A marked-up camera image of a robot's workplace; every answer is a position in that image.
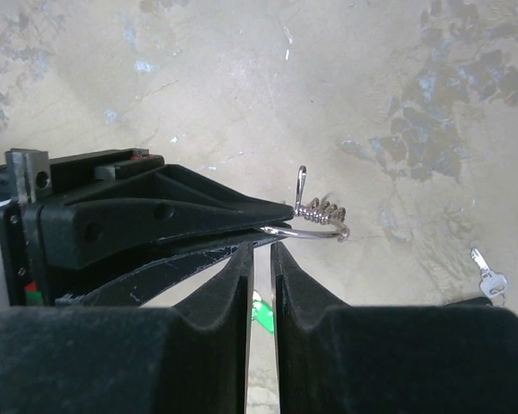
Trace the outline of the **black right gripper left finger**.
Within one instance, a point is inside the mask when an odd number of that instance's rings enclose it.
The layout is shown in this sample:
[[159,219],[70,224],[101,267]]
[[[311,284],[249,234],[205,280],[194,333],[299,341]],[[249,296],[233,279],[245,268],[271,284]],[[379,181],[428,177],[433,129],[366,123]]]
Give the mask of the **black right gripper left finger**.
[[172,307],[0,313],[0,413],[242,413],[253,247]]

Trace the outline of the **silver keyring with clips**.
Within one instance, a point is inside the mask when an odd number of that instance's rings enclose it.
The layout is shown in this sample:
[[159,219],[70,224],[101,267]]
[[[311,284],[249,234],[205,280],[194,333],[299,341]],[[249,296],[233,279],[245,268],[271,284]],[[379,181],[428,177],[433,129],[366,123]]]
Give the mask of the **silver keyring with clips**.
[[293,209],[294,218],[318,224],[321,226],[331,226],[333,230],[299,230],[287,229],[280,226],[264,226],[259,231],[286,238],[296,238],[305,240],[336,239],[338,242],[345,242],[350,229],[345,224],[346,209],[337,204],[332,204],[328,197],[313,198],[309,203],[303,203],[303,193],[307,178],[307,167],[300,166],[296,176],[296,196]]

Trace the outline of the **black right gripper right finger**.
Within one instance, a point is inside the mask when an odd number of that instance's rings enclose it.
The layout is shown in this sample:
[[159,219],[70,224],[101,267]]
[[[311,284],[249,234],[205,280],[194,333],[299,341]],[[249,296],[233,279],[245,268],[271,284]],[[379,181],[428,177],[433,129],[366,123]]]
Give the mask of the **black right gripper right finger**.
[[518,316],[351,306],[271,246],[283,413],[518,413]]

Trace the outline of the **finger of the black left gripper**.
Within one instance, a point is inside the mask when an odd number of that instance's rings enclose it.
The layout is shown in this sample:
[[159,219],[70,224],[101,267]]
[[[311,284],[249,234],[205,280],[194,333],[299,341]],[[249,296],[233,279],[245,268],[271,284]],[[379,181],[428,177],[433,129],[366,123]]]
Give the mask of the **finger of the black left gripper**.
[[153,241],[109,254],[73,272],[63,272],[68,287],[55,299],[66,306],[141,306],[160,293],[233,256],[240,245],[252,248],[281,241],[279,235],[244,229],[180,241]]
[[289,205],[251,198],[180,165],[100,180],[44,203],[38,220],[47,262],[87,267],[156,241],[222,235],[282,223]]

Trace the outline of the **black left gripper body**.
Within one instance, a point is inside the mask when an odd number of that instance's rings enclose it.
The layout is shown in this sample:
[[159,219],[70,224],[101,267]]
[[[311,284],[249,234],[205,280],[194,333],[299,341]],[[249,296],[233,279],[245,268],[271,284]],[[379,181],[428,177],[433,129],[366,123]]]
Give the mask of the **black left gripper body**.
[[56,305],[68,287],[63,272],[84,267],[56,267],[47,262],[39,217],[52,197],[100,180],[129,179],[165,166],[143,149],[111,150],[50,159],[47,152],[12,149],[5,154],[0,185],[8,192],[0,208],[0,248],[8,300],[13,306]]

